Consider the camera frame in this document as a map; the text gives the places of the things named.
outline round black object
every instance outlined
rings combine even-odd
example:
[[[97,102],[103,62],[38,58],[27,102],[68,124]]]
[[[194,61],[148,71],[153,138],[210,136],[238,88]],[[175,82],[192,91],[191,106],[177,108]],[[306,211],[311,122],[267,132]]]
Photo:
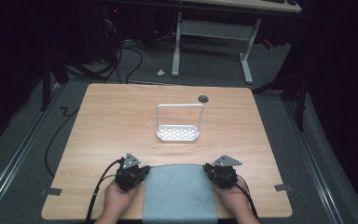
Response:
[[[201,95],[201,96],[199,96],[199,101],[201,103],[207,103],[209,101],[209,98],[206,95]]]

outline person's left hand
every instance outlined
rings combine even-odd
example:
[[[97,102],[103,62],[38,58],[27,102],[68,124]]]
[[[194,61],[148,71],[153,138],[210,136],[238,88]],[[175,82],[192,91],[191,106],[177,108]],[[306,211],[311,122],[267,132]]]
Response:
[[[95,223],[116,223],[130,207],[130,204],[141,185],[142,184],[139,184],[126,192],[120,188],[118,183],[112,181],[105,190],[103,213]]]

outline person's right hand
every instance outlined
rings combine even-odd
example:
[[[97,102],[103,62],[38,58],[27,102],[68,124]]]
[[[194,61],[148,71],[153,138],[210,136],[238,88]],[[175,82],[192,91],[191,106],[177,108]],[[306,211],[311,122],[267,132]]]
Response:
[[[238,179],[237,184],[248,191],[246,184]],[[252,213],[249,201],[246,195],[236,186],[232,186],[230,189],[220,189],[214,183],[213,190],[219,196],[223,205],[234,215],[238,224],[256,224],[259,223]]]

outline blue-gray towel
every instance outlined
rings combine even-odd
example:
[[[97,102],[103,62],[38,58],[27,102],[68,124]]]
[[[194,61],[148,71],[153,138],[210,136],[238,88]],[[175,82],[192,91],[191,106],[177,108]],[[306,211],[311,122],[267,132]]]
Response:
[[[144,224],[216,224],[211,182],[201,165],[152,167],[145,179]]]

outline perforated basket base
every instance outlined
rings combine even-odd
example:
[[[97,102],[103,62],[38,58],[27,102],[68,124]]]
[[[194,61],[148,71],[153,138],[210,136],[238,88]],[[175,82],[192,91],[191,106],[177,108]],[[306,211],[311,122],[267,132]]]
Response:
[[[161,141],[193,142],[199,137],[199,132],[193,125],[161,125],[157,136]]]

